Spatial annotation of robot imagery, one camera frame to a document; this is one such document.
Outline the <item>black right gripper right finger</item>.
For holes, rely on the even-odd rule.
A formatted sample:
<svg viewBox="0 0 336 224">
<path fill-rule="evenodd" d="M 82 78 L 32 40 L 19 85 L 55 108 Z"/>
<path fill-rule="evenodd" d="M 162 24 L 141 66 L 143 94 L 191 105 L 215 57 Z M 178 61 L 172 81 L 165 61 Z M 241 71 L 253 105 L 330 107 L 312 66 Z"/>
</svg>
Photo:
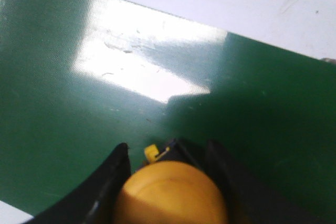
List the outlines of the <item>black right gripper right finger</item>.
<svg viewBox="0 0 336 224">
<path fill-rule="evenodd" d="M 215 140 L 206 145 L 206 173 L 225 199 L 229 223 L 328 223 L 265 185 Z"/>
</svg>

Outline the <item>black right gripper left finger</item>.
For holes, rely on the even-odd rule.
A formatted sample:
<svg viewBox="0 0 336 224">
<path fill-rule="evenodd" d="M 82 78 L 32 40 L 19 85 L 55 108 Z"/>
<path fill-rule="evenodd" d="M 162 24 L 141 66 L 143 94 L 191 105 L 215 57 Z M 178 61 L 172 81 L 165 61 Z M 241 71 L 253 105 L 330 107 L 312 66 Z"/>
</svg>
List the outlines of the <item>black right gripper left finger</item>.
<svg viewBox="0 0 336 224">
<path fill-rule="evenodd" d="M 113 223 L 113 208 L 131 176 L 128 146 L 118 144 L 77 188 L 26 223 Z"/>
</svg>

